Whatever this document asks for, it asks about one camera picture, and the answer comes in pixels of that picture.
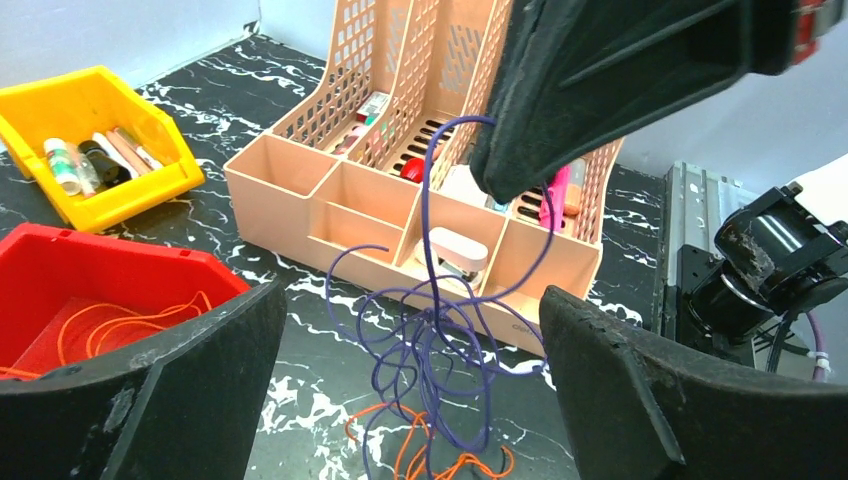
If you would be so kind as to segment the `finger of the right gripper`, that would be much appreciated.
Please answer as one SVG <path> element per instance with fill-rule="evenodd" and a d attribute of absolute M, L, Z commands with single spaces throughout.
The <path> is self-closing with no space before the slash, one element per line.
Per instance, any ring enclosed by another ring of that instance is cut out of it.
<path fill-rule="evenodd" d="M 510 200 L 569 161 L 791 62 L 795 1 L 533 1 L 470 166 Z"/>

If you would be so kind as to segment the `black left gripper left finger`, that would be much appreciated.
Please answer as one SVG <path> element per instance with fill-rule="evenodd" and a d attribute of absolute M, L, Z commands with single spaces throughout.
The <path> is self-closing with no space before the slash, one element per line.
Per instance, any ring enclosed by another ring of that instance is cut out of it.
<path fill-rule="evenodd" d="M 286 321 L 281 283 L 1 384 L 5 479 L 240 479 Z"/>

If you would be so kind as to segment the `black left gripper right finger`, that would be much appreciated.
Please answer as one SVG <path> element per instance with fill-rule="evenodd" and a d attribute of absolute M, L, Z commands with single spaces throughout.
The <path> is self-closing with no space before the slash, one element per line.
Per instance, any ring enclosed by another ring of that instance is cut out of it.
<path fill-rule="evenodd" d="M 722 360 L 556 287 L 543 346 L 584 479 L 843 479 L 847 389 Z"/>

